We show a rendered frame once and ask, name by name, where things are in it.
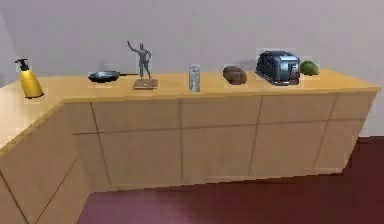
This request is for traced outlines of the light wooden kitchen counter cabinet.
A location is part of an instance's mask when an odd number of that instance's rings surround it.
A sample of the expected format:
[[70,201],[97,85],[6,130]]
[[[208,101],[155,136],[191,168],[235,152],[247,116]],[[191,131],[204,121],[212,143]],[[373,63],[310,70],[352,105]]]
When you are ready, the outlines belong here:
[[340,172],[378,87],[323,70],[295,86],[184,73],[154,90],[44,77],[0,88],[0,224],[76,224],[93,192]]

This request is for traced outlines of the clear glass cup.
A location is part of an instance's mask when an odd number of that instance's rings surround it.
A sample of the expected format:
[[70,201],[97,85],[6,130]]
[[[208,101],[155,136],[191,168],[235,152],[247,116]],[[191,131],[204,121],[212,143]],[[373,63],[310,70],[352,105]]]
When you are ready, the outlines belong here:
[[189,66],[189,90],[191,92],[200,91],[200,66],[197,64]]

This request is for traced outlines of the brown bread loaf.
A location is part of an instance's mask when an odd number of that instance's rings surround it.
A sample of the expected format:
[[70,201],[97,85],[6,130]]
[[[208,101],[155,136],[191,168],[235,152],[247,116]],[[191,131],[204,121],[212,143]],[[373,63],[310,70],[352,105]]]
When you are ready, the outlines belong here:
[[223,77],[232,85],[242,85],[247,82],[246,73],[237,66],[226,66],[223,69]]

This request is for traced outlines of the grey human figure statue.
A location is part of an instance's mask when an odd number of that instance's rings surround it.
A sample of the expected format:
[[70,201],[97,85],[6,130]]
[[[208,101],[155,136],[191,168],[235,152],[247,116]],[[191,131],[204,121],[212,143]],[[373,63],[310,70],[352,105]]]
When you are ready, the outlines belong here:
[[133,88],[137,90],[148,89],[153,90],[158,88],[158,81],[153,79],[149,70],[149,61],[152,57],[151,52],[144,47],[143,43],[139,44],[139,48],[135,49],[131,46],[130,42],[127,42],[131,51],[136,52],[139,56],[139,76],[134,84]]

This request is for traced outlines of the black frying pan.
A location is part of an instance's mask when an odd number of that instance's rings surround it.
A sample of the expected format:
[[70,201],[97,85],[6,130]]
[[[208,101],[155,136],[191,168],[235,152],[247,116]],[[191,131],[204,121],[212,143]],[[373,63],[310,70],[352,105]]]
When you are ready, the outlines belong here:
[[98,71],[91,73],[88,79],[96,83],[106,83],[118,80],[121,76],[129,76],[129,73],[121,73],[118,71]]

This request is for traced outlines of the dark metallic toaster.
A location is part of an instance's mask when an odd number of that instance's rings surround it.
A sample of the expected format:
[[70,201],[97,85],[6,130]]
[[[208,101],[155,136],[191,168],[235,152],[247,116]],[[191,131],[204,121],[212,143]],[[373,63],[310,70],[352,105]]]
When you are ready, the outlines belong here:
[[298,85],[300,59],[287,51],[264,51],[258,57],[255,73],[275,86]]

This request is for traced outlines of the green round vegetable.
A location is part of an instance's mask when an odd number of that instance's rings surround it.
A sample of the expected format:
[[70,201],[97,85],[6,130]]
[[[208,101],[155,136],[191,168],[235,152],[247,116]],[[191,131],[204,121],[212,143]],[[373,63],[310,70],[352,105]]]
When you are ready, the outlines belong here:
[[304,61],[300,64],[300,72],[304,75],[309,75],[309,76],[318,75],[319,68],[312,61]]

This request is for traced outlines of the yellow soap dispenser bottle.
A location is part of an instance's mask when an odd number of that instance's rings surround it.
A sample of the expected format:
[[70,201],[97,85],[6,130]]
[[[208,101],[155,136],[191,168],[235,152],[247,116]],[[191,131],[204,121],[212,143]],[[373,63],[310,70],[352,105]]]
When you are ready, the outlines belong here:
[[38,79],[29,68],[26,58],[18,58],[15,63],[20,67],[20,81],[27,99],[39,98],[44,95]]

